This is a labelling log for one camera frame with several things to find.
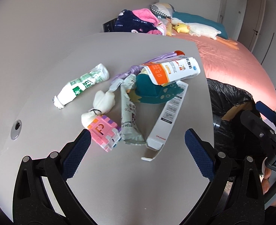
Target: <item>pink towel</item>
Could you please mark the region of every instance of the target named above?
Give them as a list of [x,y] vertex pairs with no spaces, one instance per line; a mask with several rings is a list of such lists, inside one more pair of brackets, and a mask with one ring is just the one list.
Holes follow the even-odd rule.
[[159,24],[159,20],[157,19],[157,17],[153,15],[153,13],[147,8],[133,10],[132,12],[139,19],[153,23],[155,27]]

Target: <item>blue grip pad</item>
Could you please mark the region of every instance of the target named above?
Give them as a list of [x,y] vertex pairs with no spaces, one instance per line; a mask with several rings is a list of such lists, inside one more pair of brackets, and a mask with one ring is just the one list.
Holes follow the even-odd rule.
[[70,151],[67,158],[64,160],[62,164],[63,166],[62,178],[65,181],[73,177],[84,155],[86,154],[90,144],[91,144],[91,134],[89,131],[86,131],[76,142],[73,149]]
[[185,144],[202,175],[212,181],[215,177],[214,162],[190,130],[185,133]]
[[261,101],[256,103],[256,109],[272,123],[276,122],[276,113]]

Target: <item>plush duck toy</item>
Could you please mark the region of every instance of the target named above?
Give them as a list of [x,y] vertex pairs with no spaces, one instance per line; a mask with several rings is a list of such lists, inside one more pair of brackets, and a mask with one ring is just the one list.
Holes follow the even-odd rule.
[[174,29],[178,32],[178,33],[189,33],[189,29],[190,27],[185,25],[185,24],[180,24],[178,23],[177,25],[174,26]]

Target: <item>wall outlet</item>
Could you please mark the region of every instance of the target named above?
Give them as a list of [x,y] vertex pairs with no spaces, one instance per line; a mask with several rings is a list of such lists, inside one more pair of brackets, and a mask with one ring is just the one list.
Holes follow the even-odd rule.
[[115,22],[117,21],[117,18],[112,19],[106,23],[103,24],[103,31],[104,32],[113,32],[113,29],[115,27]]

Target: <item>white plush toy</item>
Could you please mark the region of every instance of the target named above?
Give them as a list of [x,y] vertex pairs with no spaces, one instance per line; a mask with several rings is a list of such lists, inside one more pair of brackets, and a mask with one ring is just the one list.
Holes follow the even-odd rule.
[[83,126],[87,128],[97,116],[108,113],[115,105],[114,98],[115,95],[113,92],[96,92],[93,101],[93,108],[81,116]]
[[215,29],[211,26],[202,25],[199,23],[184,23],[182,20],[177,19],[177,18],[172,18],[171,23],[173,25],[177,25],[178,23],[180,23],[180,24],[185,24],[185,25],[190,26],[189,34],[196,35],[198,37],[205,36],[205,37],[211,38],[213,40],[216,40],[217,39],[216,36],[218,34],[221,34],[221,31],[218,31],[217,29]]

